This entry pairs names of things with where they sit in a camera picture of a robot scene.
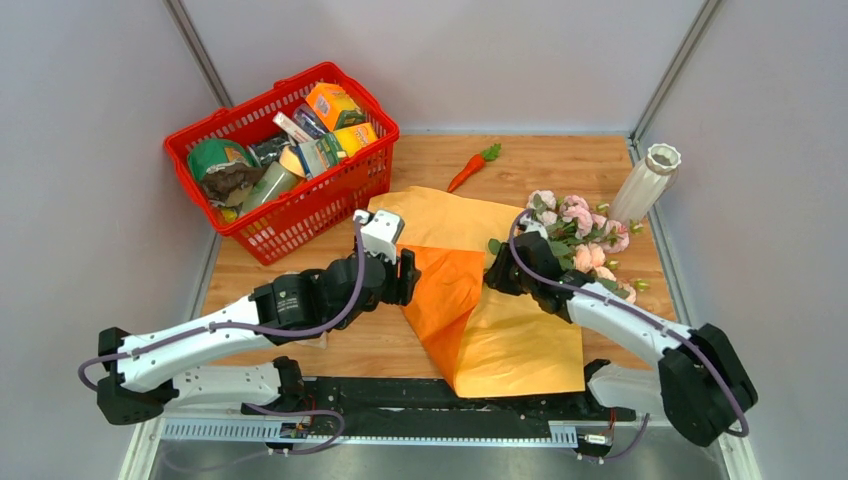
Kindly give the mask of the red plastic shopping basket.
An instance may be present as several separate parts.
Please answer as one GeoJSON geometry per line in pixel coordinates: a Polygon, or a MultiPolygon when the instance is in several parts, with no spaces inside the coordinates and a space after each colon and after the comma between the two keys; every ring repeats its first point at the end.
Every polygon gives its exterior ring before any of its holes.
{"type": "Polygon", "coordinates": [[[325,61],[276,81],[271,89],[248,101],[220,108],[170,134],[163,148],[184,192],[203,211],[211,227],[236,241],[261,264],[270,265],[351,219],[354,211],[366,208],[372,197],[388,192],[393,149],[399,136],[398,125],[379,101],[339,66],[325,61]],[[278,129],[273,115],[293,113],[319,82],[337,84],[353,98],[374,127],[377,141],[317,179],[299,184],[231,223],[225,222],[193,179],[187,163],[191,150],[208,139],[227,139],[247,146],[269,138],[278,129]]]}

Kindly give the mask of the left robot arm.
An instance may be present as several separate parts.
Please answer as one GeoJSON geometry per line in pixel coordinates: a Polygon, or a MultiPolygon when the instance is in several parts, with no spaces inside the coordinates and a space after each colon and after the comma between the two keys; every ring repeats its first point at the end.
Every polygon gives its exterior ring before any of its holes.
{"type": "Polygon", "coordinates": [[[276,408],[289,415],[306,399],[292,360],[237,376],[214,361],[311,340],[347,328],[381,304],[406,306],[421,277],[413,251],[395,258],[366,252],[324,269],[284,274],[216,312],[176,327],[132,334],[118,327],[98,335],[98,354],[78,369],[111,425],[142,423],[184,404],[236,401],[243,412],[276,408]]]}

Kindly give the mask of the orange toy carrot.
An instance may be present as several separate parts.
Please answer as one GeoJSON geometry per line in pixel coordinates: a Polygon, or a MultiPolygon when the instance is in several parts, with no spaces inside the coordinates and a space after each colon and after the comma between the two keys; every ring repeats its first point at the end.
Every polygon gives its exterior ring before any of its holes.
{"type": "Polygon", "coordinates": [[[495,143],[474,154],[465,166],[453,177],[446,191],[453,193],[462,186],[471,176],[482,170],[488,163],[495,161],[501,153],[502,145],[495,143]]]}

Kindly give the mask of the pink flower bouquet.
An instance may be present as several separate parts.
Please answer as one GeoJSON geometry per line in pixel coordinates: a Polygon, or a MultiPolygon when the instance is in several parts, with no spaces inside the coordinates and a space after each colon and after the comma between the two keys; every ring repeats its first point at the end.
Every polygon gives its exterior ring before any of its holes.
{"type": "Polygon", "coordinates": [[[513,242],[516,227],[523,216],[531,216],[547,227],[532,270],[527,272],[539,283],[528,295],[545,312],[565,314],[567,304],[577,299],[601,302],[634,303],[637,287],[619,280],[613,273],[613,255],[629,246],[629,231],[618,221],[593,211],[578,195],[557,197],[550,190],[536,190],[525,210],[514,217],[514,224],[502,241],[492,239],[490,252],[496,256],[500,242],[513,242]]]}

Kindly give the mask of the white ribbed ceramic vase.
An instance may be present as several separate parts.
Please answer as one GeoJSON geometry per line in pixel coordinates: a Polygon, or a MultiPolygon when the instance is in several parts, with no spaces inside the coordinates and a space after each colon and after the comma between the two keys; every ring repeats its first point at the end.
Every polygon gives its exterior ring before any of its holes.
{"type": "Polygon", "coordinates": [[[682,164],[680,152],[666,143],[651,145],[635,163],[609,210],[609,217],[622,224],[640,221],[674,183],[682,164]]]}

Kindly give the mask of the orange wrapping paper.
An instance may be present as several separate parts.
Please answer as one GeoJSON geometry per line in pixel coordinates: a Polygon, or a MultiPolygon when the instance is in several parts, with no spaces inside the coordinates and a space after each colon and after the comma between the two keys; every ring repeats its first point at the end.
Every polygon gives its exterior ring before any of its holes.
{"type": "Polygon", "coordinates": [[[581,392],[581,330],[544,313],[528,295],[484,285],[519,208],[409,187],[372,198],[370,210],[399,215],[401,248],[421,272],[402,313],[443,378],[462,398],[581,392]]]}

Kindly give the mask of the green scrub sponge box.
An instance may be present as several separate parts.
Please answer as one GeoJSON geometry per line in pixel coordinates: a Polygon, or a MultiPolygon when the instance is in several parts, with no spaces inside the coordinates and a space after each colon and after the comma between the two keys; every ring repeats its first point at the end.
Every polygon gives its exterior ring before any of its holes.
{"type": "Polygon", "coordinates": [[[321,176],[348,157],[346,150],[333,133],[300,143],[295,151],[299,156],[306,179],[321,176]]]}

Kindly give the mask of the white red small box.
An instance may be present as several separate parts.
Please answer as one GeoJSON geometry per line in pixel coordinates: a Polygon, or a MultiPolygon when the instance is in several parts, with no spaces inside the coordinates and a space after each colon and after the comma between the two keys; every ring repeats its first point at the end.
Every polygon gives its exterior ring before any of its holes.
{"type": "Polygon", "coordinates": [[[272,121],[297,144],[314,141],[311,135],[283,112],[277,112],[272,121]]]}

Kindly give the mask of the dark snack packet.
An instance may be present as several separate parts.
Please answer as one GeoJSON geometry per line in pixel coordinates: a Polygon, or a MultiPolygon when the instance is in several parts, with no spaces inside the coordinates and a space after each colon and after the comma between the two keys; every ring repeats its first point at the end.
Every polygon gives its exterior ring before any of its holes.
{"type": "Polygon", "coordinates": [[[272,135],[264,140],[250,144],[247,147],[249,153],[257,161],[257,163],[265,168],[272,162],[278,161],[286,147],[290,146],[292,141],[287,133],[280,132],[272,135]]]}

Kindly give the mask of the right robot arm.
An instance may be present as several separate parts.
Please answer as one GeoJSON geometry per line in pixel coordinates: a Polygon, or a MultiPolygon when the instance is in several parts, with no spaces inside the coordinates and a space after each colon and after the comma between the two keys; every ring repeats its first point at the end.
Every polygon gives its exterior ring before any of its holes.
{"type": "Polygon", "coordinates": [[[647,364],[638,370],[599,362],[570,392],[578,415],[592,419],[607,408],[660,415],[701,447],[723,434],[748,434],[745,415],[759,394],[722,329],[689,327],[624,301],[590,274],[564,269],[538,232],[496,242],[491,250],[487,287],[528,295],[543,312],[599,333],[647,364]]]}

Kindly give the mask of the green round package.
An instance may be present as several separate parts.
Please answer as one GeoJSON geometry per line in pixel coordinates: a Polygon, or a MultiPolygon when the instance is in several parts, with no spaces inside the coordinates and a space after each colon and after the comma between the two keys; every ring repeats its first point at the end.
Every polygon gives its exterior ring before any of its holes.
{"type": "Polygon", "coordinates": [[[187,165],[196,182],[227,167],[255,168],[259,166],[255,158],[241,144],[221,138],[209,138],[198,143],[189,152],[187,165]]]}

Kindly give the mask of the yellow sponge pack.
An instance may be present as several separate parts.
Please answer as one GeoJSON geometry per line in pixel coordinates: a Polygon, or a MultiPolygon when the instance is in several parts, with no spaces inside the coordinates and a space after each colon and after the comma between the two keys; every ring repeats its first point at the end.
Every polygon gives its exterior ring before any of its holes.
{"type": "Polygon", "coordinates": [[[333,131],[331,135],[340,158],[353,157],[378,140],[378,135],[370,122],[344,127],[333,131]]]}

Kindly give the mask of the green cylinder bottle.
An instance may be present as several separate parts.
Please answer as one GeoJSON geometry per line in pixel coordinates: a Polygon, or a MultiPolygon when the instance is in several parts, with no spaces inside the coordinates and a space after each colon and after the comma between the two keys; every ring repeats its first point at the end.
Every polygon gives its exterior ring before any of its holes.
{"type": "Polygon", "coordinates": [[[239,217],[271,201],[277,200],[301,183],[302,178],[279,161],[271,162],[261,179],[253,186],[240,207],[239,217]]]}

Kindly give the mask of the orange green box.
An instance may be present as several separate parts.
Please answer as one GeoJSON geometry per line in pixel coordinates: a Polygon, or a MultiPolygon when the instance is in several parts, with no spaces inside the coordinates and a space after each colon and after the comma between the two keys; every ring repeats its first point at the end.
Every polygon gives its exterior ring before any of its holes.
{"type": "Polygon", "coordinates": [[[365,112],[337,84],[316,83],[306,96],[306,103],[330,131],[358,125],[366,121],[365,112]]]}

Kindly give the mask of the aluminium rail frame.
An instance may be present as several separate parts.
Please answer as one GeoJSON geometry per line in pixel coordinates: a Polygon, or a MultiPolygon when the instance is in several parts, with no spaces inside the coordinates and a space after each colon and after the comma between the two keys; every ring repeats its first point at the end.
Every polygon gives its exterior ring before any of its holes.
{"type": "Polygon", "coordinates": [[[745,444],[685,440],[662,417],[549,423],[535,439],[349,437],[332,410],[290,418],[191,407],[148,424],[128,479],[755,479],[745,444]]]}

